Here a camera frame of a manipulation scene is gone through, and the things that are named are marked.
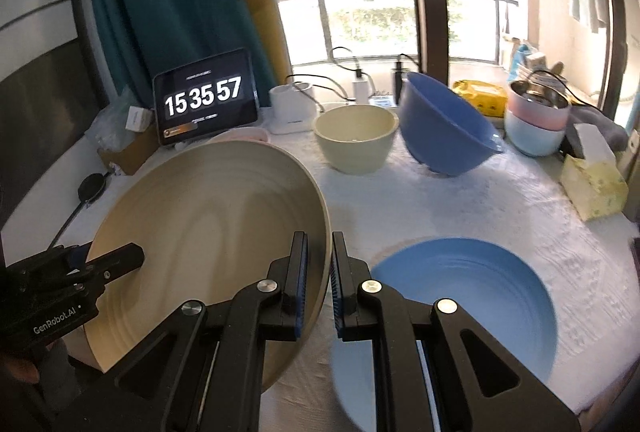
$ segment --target yellow package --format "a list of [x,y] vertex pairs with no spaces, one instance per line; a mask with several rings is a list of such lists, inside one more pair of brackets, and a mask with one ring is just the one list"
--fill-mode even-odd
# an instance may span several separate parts
[[507,92],[500,86],[479,80],[459,80],[454,82],[452,89],[484,116],[504,116]]
[[583,159],[569,155],[562,166],[560,183],[582,221],[621,212],[629,193],[625,180],[611,163],[587,165]]

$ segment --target plate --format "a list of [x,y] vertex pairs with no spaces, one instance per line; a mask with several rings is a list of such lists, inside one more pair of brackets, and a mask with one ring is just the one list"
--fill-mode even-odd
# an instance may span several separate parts
[[289,255],[295,231],[308,234],[303,340],[269,342],[262,385],[270,386],[315,323],[328,283],[328,212],[313,178],[290,154],[258,141],[188,149],[142,177],[103,221],[89,259],[133,242],[139,271],[106,286],[84,326],[102,370],[186,300],[232,298]]
[[[371,276],[419,302],[452,298],[548,380],[558,342],[554,307],[535,272],[508,250],[476,239],[424,241],[387,257]],[[331,362],[342,407],[361,430],[376,432],[371,343],[336,340]]]

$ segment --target table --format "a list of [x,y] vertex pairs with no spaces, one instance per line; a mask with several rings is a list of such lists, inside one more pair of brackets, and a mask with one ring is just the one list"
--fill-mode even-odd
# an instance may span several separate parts
[[[545,171],[549,163],[543,168],[509,148],[460,177],[442,177],[416,163],[397,135],[385,167],[349,176],[326,164],[312,133],[272,136],[271,143],[308,168],[325,196],[332,229],[344,232],[350,255],[369,266],[412,243],[447,236],[484,239],[520,256],[554,302],[559,341],[548,386],[574,412],[638,358],[640,288],[628,247],[638,230],[622,215],[581,222]],[[61,243],[91,240],[120,193],[175,152],[160,149],[135,176],[112,178]],[[262,396],[261,430],[356,430],[332,388],[335,336],[328,293],[302,351]],[[69,340],[68,347],[84,360],[79,342]]]

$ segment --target tissue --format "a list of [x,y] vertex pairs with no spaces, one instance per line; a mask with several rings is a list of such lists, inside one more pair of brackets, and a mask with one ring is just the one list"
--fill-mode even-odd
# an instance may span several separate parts
[[567,156],[560,183],[582,221],[622,211],[629,189],[616,157],[595,125],[576,123],[584,159]]

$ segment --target white tissue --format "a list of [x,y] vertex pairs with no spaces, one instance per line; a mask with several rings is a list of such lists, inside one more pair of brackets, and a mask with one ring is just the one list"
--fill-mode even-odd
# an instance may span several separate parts
[[582,154],[587,167],[594,163],[604,162],[616,166],[616,155],[600,130],[591,123],[576,123],[575,130],[582,145]]

